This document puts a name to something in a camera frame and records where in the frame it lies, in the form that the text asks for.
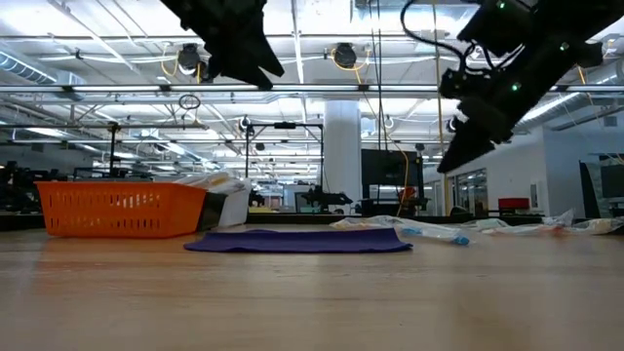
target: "plastic basket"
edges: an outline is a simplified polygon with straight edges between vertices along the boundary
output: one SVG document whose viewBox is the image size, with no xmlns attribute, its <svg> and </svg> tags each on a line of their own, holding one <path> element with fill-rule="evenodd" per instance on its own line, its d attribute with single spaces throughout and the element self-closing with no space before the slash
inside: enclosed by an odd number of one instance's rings
<svg viewBox="0 0 624 351">
<path fill-rule="evenodd" d="M 169 238 L 195 232 L 206 191 L 153 182 L 37 182 L 50 235 Z"/>
</svg>

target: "ceiling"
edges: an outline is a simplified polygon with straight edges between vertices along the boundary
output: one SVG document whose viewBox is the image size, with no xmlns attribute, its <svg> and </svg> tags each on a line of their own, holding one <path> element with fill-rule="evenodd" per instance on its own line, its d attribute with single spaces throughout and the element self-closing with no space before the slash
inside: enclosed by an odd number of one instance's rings
<svg viewBox="0 0 624 351">
<path fill-rule="evenodd" d="M 428 84 L 436 85 L 439 72 L 449 67 L 456 67 L 457 61 L 451 54 L 441 52 L 440 66 L 435 61 L 433 47 L 415 43 L 403 35 L 399 23 L 398 4 L 403 1 L 382 2 L 380 16 L 376 10 L 371 19 L 366 5 L 356 0 L 355 6 L 350 0 L 268 0 L 264 8 L 264 31 L 274 52 L 282 62 L 286 73 L 282 77 L 270 76 L 275 84 L 357 84 L 358 78 L 353 71 L 338 69 L 330 54 L 337 43 L 352 43 L 362 69 L 359 71 L 363 83 L 376 83 L 375 65 L 372 58 L 367 59 L 367 50 L 371 48 L 371 29 L 381 31 L 381 45 L 378 46 L 382 63 L 381 82 L 383 84 Z M 440 1 L 436 8 L 437 34 L 445 41 L 459 48 L 466 45 L 455 40 L 457 33 L 474 15 L 476 7 L 461 4 L 459 1 Z M 40 65 L 42 69 L 72 72 L 89 85 L 122 84 L 195 84 L 194 78 L 175 70 L 176 52 L 184 43 L 201 40 L 192 32 L 186 32 L 179 26 L 178 18 L 158 0 L 72 0 L 65 1 L 71 15 L 82 22 L 70 19 L 57 10 L 48 0 L 0 0 L 0 43 L 29 61 Z M 293 4 L 296 12 L 293 15 Z M 294 24 L 298 28 L 298 41 L 293 35 Z M 417 5 L 407 15 L 408 27 L 419 31 L 423 36 L 433 37 L 434 21 L 430 5 Z M 620 34 L 624 32 L 624 23 L 619 21 L 594 39 L 603 40 L 609 52 L 606 63 L 619 59 L 624 51 Z M 94 34 L 102 42 L 94 39 Z M 301 60 L 297 60 L 300 51 Z M 485 66 L 483 55 L 471 58 L 471 65 Z M 570 72 L 563 83 L 575 83 L 578 75 Z M 14 74 L 0 71 L 2 84 L 31 84 Z M 218 78 L 216 83 L 237 84 L 237 82 Z M 103 125 L 117 120 L 122 125 L 171 125 L 173 123 L 192 124 L 193 121 L 205 126 L 205 129 L 163 129 L 158 137 L 174 140 L 204 140 L 206 144 L 180 144 L 187 151 L 216 161 L 223 168 L 237 169 L 243 162 L 240 153 L 242 144 L 223 144 L 225 139 L 236 139 L 238 123 L 242 116 L 247 116 L 255 123 L 278 121 L 323 123 L 325 101 L 327 99 L 357 99 L 365 119 L 373 119 L 378 112 L 378 98 L 368 96 L 369 101 L 358 95 L 340 96 L 337 94 L 271 94 L 237 93 L 198 94 L 202 106 L 197 110 L 184 113 L 178 109 L 179 95 L 168 97 L 154 94 L 88 94 L 75 104 L 73 116 L 80 116 L 80 123 L 85 125 Z M 12 98 L 38 105 L 48 112 L 43 118 L 32 111 L 27 116 L 20 116 L 20 122 L 64 123 L 71 120 L 70 103 L 52 95 L 14 95 Z M 439 152 L 440 134 L 439 117 L 447 120 L 457 114 L 457 102 L 443 99 L 440 104 L 435 95 L 385 97 L 384 113 L 391 120 L 389 133 L 394 139 L 424 140 L 429 153 Z M 6 104 L 2 107 L 5 123 L 16 122 L 7 118 L 15 109 Z M 102 129 L 82 130 L 81 137 L 109 138 L 109 133 Z M 376 140 L 375 132 L 366 136 Z M 131 139 L 129 128 L 121 138 Z M 300 140 L 299 144 L 267 143 L 262 152 L 253 153 L 281 155 L 287 167 L 269 170 L 261 166 L 268 158 L 258 158 L 257 176 L 279 176 L 288 179 L 311 177 L 318 164 L 318 158 L 301 158 L 301 155 L 319 155 L 318 142 L 305 130 L 275 131 L 268 129 L 260 139 Z M 105 144 L 93 144 L 92 147 L 104 150 Z M 171 150 L 161 152 L 149 142 L 124 147 L 124 151 L 135 153 L 141 160 L 167 162 L 189 161 L 186 157 L 178 158 Z M 285 155 L 297 155 L 287 158 Z"/>
</svg>

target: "purple cloth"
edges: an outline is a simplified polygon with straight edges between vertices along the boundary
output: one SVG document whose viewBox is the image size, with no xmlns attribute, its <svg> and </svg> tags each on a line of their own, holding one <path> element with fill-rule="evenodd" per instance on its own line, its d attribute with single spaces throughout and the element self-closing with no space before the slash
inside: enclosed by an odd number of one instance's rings
<svg viewBox="0 0 624 351">
<path fill-rule="evenodd" d="M 208 233 L 204 239 L 185 244 L 190 251 L 210 253 L 275 254 L 372 254 L 409 250 L 394 229 L 276 232 L 252 230 L 243 233 Z"/>
</svg>

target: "desk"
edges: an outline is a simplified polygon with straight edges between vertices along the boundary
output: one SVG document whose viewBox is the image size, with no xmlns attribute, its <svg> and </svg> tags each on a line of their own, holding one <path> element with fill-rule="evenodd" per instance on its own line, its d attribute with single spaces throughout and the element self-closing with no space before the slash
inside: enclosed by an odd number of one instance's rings
<svg viewBox="0 0 624 351">
<path fill-rule="evenodd" d="M 617 237 L 483 236 L 470 248 L 416 242 L 412 252 L 351 255 L 186 252 L 182 244 L 194 239 L 0 234 L 2 350 L 624 344 L 624 240 Z"/>
</svg>

